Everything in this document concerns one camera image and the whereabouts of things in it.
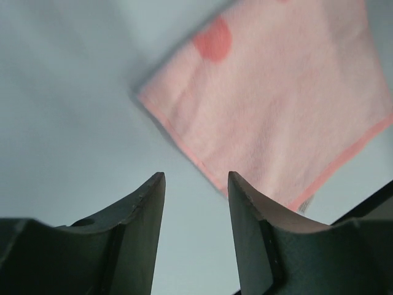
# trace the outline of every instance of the fabric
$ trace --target fabric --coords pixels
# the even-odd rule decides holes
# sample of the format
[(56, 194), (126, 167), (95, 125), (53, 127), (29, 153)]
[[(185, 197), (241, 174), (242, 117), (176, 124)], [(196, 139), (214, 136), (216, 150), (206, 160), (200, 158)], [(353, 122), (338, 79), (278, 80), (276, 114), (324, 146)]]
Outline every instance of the fabric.
[(234, 170), (291, 210), (393, 122), (363, 0), (237, 2), (139, 97), (224, 194)]

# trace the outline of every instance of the towel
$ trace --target towel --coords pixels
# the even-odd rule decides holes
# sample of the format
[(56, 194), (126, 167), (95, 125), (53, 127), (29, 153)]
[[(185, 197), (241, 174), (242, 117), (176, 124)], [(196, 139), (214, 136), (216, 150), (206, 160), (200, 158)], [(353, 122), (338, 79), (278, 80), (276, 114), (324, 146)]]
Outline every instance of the towel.
[(224, 194), (237, 171), (298, 210), (393, 122), (363, 0), (243, 0), (139, 98)]

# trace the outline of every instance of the hole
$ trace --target hole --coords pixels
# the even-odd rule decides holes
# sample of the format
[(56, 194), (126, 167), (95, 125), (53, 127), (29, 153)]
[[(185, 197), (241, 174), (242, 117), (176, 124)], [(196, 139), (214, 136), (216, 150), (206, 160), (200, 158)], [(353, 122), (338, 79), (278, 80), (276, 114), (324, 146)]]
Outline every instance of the hole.
[(85, 219), (78, 220), (72, 226), (90, 226), (92, 224), (94, 224), (93, 218), (85, 218)]

